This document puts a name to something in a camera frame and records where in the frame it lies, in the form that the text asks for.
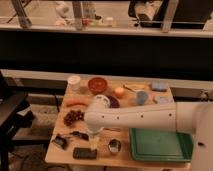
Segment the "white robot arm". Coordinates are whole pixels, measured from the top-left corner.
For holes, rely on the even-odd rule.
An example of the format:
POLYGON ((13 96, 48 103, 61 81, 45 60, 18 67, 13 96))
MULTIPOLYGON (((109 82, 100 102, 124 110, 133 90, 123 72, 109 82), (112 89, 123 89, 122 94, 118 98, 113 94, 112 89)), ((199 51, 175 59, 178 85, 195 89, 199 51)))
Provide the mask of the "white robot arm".
POLYGON ((144 128, 195 135, 191 171, 213 171, 213 102, 171 102, 110 108, 105 95, 97 95, 85 111, 89 134, 104 127, 144 128))

